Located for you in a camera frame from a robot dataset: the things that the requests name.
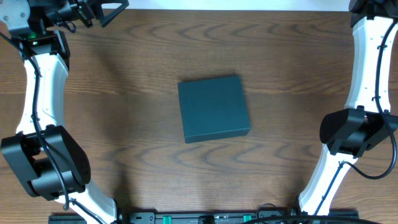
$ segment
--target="green connector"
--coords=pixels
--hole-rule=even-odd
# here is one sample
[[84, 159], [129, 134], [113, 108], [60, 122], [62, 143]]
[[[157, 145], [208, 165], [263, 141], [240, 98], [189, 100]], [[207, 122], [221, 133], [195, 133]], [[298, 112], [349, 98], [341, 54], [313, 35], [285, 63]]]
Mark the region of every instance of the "green connector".
[[163, 217], [163, 224], [172, 224], [172, 217]]
[[250, 220], [251, 220], [251, 215], [244, 215], [243, 216], [243, 222], [247, 222], [247, 221], [250, 221]]

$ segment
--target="white arm link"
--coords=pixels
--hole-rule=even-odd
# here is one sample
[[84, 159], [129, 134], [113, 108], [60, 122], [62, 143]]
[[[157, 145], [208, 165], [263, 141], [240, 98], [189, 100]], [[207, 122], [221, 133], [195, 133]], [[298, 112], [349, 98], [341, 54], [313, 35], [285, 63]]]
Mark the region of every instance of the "white arm link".
[[[76, 200], [79, 204], [84, 206], [88, 211], [96, 216], [103, 224], [113, 223], [117, 219], [116, 203], [113, 199], [105, 196], [104, 193], [97, 187], [93, 180], [86, 184], [86, 190], [83, 193], [71, 193], [69, 199]], [[65, 197], [59, 197], [55, 200], [59, 203], [65, 203]], [[83, 217], [87, 224], [98, 224], [98, 222], [87, 215], [77, 205], [69, 203], [71, 209]]]
[[[353, 159], [352, 155], [343, 153], [337, 153], [335, 156], [333, 156], [330, 154], [328, 146], [323, 144], [322, 153], [311, 176], [311, 180], [305, 190], [298, 197], [301, 211], [307, 212], [309, 215], [314, 215], [319, 204], [321, 203], [322, 197], [325, 196], [325, 193], [336, 174], [340, 162], [347, 161], [354, 164], [357, 160], [358, 159]], [[343, 168], [341, 168], [317, 215], [329, 214], [331, 200], [335, 196], [336, 191], [343, 181], [343, 178], [349, 168], [350, 166], [348, 165], [345, 165]]]
[[[374, 20], [368, 20], [366, 17], [355, 24], [353, 29], [354, 36], [354, 68], [351, 88], [344, 108], [356, 109], [358, 106], [364, 106], [365, 111], [378, 113], [374, 97], [374, 87], [376, 85], [376, 65], [379, 56], [378, 46], [384, 34], [392, 24], [392, 19], [375, 17]], [[390, 69], [390, 59], [392, 44], [397, 32], [395, 26], [388, 36], [381, 61], [380, 71], [380, 105], [383, 110], [390, 110], [388, 99], [388, 76]]]
[[[59, 54], [41, 54], [32, 57], [40, 70], [40, 86], [37, 99], [37, 117], [39, 128], [44, 130], [49, 124], [65, 126], [63, 120], [63, 89], [68, 77], [68, 68]], [[18, 125], [17, 133], [34, 133], [32, 119], [32, 101], [35, 89], [35, 71], [32, 64], [26, 60], [27, 86], [25, 95], [24, 114]]]

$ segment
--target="wooden table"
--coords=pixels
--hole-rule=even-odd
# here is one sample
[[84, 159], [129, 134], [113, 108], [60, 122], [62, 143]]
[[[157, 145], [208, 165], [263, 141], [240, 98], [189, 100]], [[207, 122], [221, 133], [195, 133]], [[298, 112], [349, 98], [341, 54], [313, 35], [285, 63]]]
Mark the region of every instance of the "wooden table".
[[[65, 86], [65, 123], [87, 153], [92, 179], [126, 211], [255, 210], [290, 205], [321, 152], [324, 115], [341, 110], [353, 69], [347, 12], [124, 11], [109, 26], [77, 24]], [[0, 41], [0, 137], [22, 116], [25, 71]], [[390, 72], [398, 111], [398, 46]], [[177, 83], [238, 74], [252, 130], [185, 144]], [[385, 140], [358, 166], [383, 172]], [[62, 205], [31, 198], [0, 156], [0, 223], [46, 223]], [[397, 169], [382, 180], [349, 171], [333, 208], [398, 220]]]

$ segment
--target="cable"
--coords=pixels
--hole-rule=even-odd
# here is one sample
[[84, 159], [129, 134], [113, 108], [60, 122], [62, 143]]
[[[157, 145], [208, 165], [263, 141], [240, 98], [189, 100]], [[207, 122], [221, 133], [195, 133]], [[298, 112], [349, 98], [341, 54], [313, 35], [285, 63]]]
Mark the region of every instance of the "cable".
[[298, 216], [284, 215], [281, 217], [264, 217], [264, 218], [249, 220], [242, 224], [262, 223], [262, 222], [278, 221], [278, 220], [298, 221], [298, 222], [302, 222], [305, 220], [305, 221], [327, 221], [327, 222], [355, 223], [355, 224], [379, 224], [376, 222], [362, 220], [359, 218], [328, 217], [324, 215], [298, 215]]
[[88, 211], [84, 206], [82, 206], [80, 203], [76, 201], [76, 199], [71, 200], [72, 205], [76, 205], [79, 207], [83, 212], [85, 212], [87, 215], [89, 215], [91, 218], [94, 218], [95, 221], [97, 221], [99, 224], [103, 224], [99, 218], [97, 218], [95, 215], [93, 215], [90, 211]]
[[377, 175], [377, 176], [371, 176], [371, 175], [367, 175], [364, 172], [360, 171], [356, 166], [354, 166], [354, 164], [350, 163], [350, 162], [346, 162], [343, 161], [340, 165], [344, 165], [347, 164], [350, 167], [352, 167], [357, 173], [359, 173], [361, 176], [367, 178], [367, 179], [371, 179], [371, 180], [378, 180], [381, 179], [385, 176], [387, 176], [394, 168], [396, 161], [397, 161], [397, 143], [396, 143], [396, 139], [394, 137], [394, 132], [390, 127], [390, 123], [388, 122], [386, 115], [383, 112], [383, 109], [381, 108], [380, 105], [380, 95], [379, 95], [379, 85], [380, 85], [380, 70], [381, 70], [381, 60], [382, 60], [382, 56], [383, 56], [383, 51], [384, 49], [387, 47], [386, 42], [387, 42], [387, 38], [389, 36], [389, 34], [391, 33], [392, 29], [394, 28], [394, 26], [397, 24], [398, 20], [394, 19], [392, 24], [390, 25], [390, 27], [388, 28], [388, 30], [386, 31], [386, 34], [384, 34], [384, 37], [381, 41], [381, 45], [378, 47], [379, 49], [379, 56], [377, 58], [377, 67], [376, 67], [376, 87], [374, 90], [374, 98], [376, 100], [376, 105], [377, 105], [377, 109], [379, 110], [380, 116], [383, 120], [384, 125], [386, 126], [388, 135], [390, 136], [391, 139], [391, 144], [392, 144], [392, 159], [391, 159], [391, 163], [390, 166], [388, 167], [388, 169], [382, 173], [381, 175]]
[[283, 213], [279, 210], [279, 208], [276, 207], [273, 203], [263, 203], [262, 205], [260, 205], [260, 207], [259, 207], [259, 208], [257, 209], [257, 211], [256, 211], [256, 218], [259, 218], [259, 212], [261, 211], [261, 209], [262, 209], [264, 206], [268, 206], [268, 205], [274, 207], [274, 208], [280, 213], [280, 215], [285, 215], [285, 214], [283, 214]]
[[37, 135], [37, 139], [39, 140], [40, 145], [42, 146], [44, 152], [46, 153], [48, 159], [50, 160], [50, 163], [52, 165], [52, 167], [54, 168], [55, 172], [58, 175], [58, 178], [61, 181], [61, 186], [62, 186], [62, 190], [63, 190], [63, 194], [65, 195], [65, 203], [63, 204], [63, 209], [65, 211], [67, 211], [69, 209], [69, 196], [68, 196], [68, 191], [67, 188], [65, 186], [65, 180], [63, 179], [63, 176], [61, 174], [60, 168], [57, 164], [57, 162], [55, 162], [55, 159], [52, 157], [50, 150], [47, 147], [46, 142], [44, 141], [40, 130], [39, 130], [39, 125], [37, 124], [38, 118], [37, 118], [37, 98], [39, 95], [39, 84], [40, 84], [40, 71], [37, 68], [37, 65], [34, 63], [34, 61], [20, 48], [18, 47], [12, 40], [10, 40], [8, 37], [6, 37], [3, 33], [0, 32], [0, 36], [6, 40], [7, 42], [9, 42], [12, 46], [14, 46], [23, 56], [25, 56], [25, 58], [28, 59], [28, 61], [32, 64], [33, 69], [35, 70], [35, 89], [34, 89], [34, 94], [33, 94], [33, 104], [32, 104], [32, 115], [31, 118], [33, 120], [33, 126], [35, 128], [36, 131], [36, 135]]

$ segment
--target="dark green box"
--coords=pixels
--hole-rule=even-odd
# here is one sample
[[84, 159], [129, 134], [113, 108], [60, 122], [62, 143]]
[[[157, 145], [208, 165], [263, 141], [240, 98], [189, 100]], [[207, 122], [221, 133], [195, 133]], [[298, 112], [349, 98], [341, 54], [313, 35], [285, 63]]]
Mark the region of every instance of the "dark green box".
[[185, 142], [244, 136], [250, 120], [238, 76], [178, 84]]

